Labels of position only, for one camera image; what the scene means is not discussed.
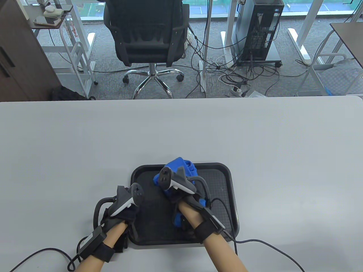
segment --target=computer case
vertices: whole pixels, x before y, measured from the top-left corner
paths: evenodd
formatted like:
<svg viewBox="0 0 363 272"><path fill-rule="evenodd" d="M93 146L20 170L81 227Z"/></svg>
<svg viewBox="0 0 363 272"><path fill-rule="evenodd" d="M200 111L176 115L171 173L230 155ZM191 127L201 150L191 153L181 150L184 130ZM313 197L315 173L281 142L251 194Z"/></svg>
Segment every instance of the computer case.
<svg viewBox="0 0 363 272"><path fill-rule="evenodd" d="M246 0L239 5L231 47L237 65L266 60L284 6L282 0Z"/></svg>

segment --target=black tray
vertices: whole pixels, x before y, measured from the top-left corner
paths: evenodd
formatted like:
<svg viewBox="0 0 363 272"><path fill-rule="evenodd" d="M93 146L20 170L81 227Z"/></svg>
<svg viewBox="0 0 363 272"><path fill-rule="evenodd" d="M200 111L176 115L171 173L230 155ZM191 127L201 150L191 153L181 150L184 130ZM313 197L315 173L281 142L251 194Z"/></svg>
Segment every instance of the black tray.
<svg viewBox="0 0 363 272"><path fill-rule="evenodd" d="M234 199L231 172L220 163L194 164L198 175L202 176L209 187L211 198L220 198L224 201L232 216L235 235L239 231L236 202ZM140 212L134 223L134 229L130 231L130 240L138 246L153 246L165 244L189 244L197 243L191 234L174 227L172 215L174 205L165 197L162 190L154 185L153 177L160 172L164 165L142 165L134 170L131 176L131 184L139 183L145 192L145 200L140 207ZM223 204L220 201L213 202L212 211L215 216L232 233L231 224Z"/></svg>

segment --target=forearm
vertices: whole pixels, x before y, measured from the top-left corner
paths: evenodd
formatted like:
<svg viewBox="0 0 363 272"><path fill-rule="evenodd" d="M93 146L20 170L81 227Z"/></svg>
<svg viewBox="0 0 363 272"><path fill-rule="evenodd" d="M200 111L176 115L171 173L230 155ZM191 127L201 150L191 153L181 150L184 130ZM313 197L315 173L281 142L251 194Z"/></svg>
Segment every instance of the forearm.
<svg viewBox="0 0 363 272"><path fill-rule="evenodd" d="M179 210L193 228L204 221L199 212L183 201L179 204ZM203 244L219 272L248 272L222 235L213 233L204 240Z"/></svg>
<svg viewBox="0 0 363 272"><path fill-rule="evenodd" d="M127 225L125 223L120 223L114 226L107 232L107 237L103 243L111 248L115 246L116 241L123 234ZM75 272L100 272L102 269L104 261L97 259L96 257L90 255L77 267Z"/></svg>

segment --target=brown cabinet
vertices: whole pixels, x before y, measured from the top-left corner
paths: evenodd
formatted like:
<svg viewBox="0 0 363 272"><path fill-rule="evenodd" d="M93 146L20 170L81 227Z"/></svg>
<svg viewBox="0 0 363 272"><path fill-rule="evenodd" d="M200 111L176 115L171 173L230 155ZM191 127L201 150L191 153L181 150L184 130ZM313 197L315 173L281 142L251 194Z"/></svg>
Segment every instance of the brown cabinet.
<svg viewBox="0 0 363 272"><path fill-rule="evenodd" d="M0 0L0 101L49 100L60 85L16 0Z"/></svg>

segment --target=hand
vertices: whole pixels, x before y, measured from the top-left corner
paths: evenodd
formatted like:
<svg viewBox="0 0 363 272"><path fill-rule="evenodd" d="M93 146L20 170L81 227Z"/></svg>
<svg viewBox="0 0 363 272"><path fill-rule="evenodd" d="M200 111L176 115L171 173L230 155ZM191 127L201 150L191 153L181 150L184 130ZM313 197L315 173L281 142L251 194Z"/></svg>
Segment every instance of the hand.
<svg viewBox="0 0 363 272"><path fill-rule="evenodd" d="M104 226L102 227L103 232L108 232L110 229L120 224L121 222L125 222L125 224L127 225L132 224L136 219L137 213L139 212L139 207L131 205L129 208L125 208L116 216L112 217L108 216L107 211L108 208L105 209L101 220L101 224L104 224Z"/></svg>

